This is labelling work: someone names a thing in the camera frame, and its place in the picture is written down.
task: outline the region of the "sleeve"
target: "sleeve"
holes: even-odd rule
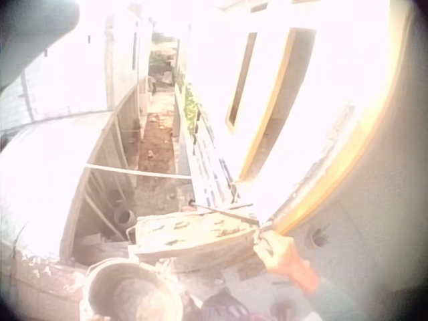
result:
[[[318,290],[307,298],[324,321],[367,320],[352,298],[324,278],[320,278]]]

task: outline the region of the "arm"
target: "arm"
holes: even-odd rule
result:
[[[321,278],[302,259],[291,237],[270,231],[254,247],[269,272],[289,277],[302,291],[323,320],[365,320],[358,304],[328,280]]]

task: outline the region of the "hand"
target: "hand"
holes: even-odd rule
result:
[[[288,276],[305,292],[312,293],[318,288],[319,277],[310,263],[299,256],[292,237],[268,231],[260,238],[254,251],[264,262],[267,271]]]

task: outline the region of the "dirt ground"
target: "dirt ground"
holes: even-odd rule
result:
[[[148,107],[144,138],[140,142],[138,169],[152,173],[175,173],[173,148],[174,94],[172,87],[162,87]],[[178,210],[177,180],[139,177],[135,190],[138,216],[161,215]]]

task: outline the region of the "corrugated roof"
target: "corrugated roof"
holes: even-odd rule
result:
[[[1,238],[59,257],[70,205],[111,112],[51,120],[22,130],[0,154]]]

